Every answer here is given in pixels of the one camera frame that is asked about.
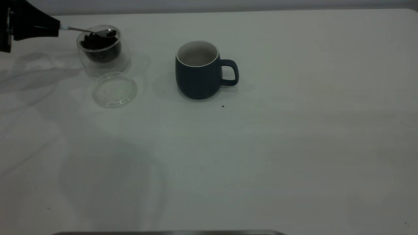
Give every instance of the glass cup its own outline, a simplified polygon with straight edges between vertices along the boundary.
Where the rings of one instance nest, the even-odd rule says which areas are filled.
[[[129,51],[123,41],[120,30],[110,25],[99,25],[88,28],[93,32],[111,29],[116,31],[116,42],[102,49],[86,49],[81,42],[90,33],[82,32],[77,38],[77,47],[80,61],[86,68],[86,72],[92,76],[102,76],[109,72],[122,72],[129,63]]]

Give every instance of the white table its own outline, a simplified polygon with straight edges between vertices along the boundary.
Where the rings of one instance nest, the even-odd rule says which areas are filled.
[[[95,105],[76,32],[0,54],[0,234],[418,233],[416,12],[58,19],[119,27],[140,92]],[[174,75],[176,50],[196,39],[241,75],[204,102]]]

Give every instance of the spoon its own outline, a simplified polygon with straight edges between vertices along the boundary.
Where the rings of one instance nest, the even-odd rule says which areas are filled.
[[[90,31],[90,30],[87,30],[87,29],[73,28],[73,27],[70,27],[70,26],[60,25],[59,29],[61,29],[61,30],[74,30],[74,31],[86,32],[86,33],[94,33],[96,35],[99,35],[102,38],[111,38],[111,37],[114,36],[114,35],[108,36],[108,33],[110,33],[110,32],[113,31],[110,28],[104,29],[104,30],[100,30],[98,32],[93,32],[93,31]]]

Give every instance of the dark blue mug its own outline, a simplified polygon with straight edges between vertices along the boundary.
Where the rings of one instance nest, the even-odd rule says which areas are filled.
[[[232,67],[235,80],[222,79],[221,66]],[[176,81],[183,94],[201,100],[214,95],[221,85],[235,86],[240,75],[235,62],[222,59],[219,50],[205,41],[184,44],[176,54]]]

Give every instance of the white wall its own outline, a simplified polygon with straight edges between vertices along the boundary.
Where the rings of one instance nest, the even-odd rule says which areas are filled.
[[[407,8],[417,0],[28,0],[51,15],[249,11],[311,8]]]

